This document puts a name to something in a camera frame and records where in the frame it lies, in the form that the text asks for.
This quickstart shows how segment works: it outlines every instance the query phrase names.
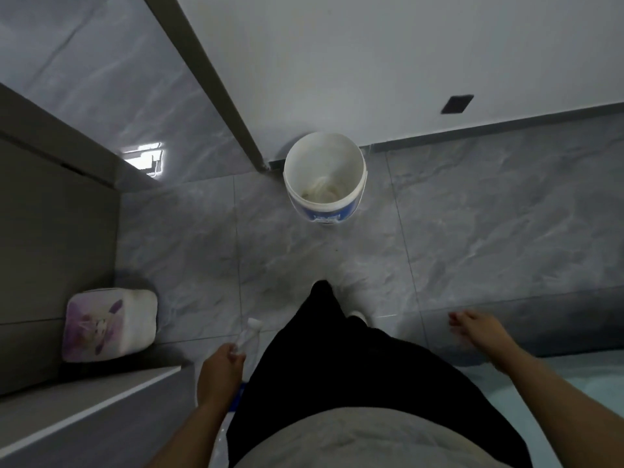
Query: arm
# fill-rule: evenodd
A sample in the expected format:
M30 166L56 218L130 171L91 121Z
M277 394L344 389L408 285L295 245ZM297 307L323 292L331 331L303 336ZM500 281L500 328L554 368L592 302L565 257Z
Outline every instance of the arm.
M565 468L624 463L624 419L520 348L501 323L475 311L451 313L454 331L508 374Z
M221 423L238 392L245 355L231 354L232 344L219 347L203 362L197 383L198 406L146 468L206 468Z

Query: white storage bin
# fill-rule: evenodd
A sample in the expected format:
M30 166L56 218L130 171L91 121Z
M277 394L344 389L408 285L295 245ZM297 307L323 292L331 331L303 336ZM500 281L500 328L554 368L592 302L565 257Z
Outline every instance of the white storage bin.
M67 303L62 358L105 361L136 353L156 337L156 294L147 290L96 289Z

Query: gray shirt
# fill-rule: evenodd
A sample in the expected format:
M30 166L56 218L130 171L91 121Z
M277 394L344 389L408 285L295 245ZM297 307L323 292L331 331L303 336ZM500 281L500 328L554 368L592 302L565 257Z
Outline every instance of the gray shirt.
M236 468L509 468L462 435L379 408L332 409L264 440Z

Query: plastic bucket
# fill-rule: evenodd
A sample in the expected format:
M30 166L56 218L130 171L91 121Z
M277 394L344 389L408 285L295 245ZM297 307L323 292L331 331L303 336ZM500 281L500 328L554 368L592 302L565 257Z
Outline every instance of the plastic bucket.
M340 223L359 205L366 185L362 151L338 133L311 133L286 156L284 182L292 205L305 219Z

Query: person's left hand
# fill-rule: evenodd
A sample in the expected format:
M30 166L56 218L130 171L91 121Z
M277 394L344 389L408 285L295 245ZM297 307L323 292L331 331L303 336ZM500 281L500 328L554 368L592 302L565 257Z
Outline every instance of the person's left hand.
M216 404L227 411L243 380L245 354L232 354L235 345L225 343L203 362L197 382L197 403Z

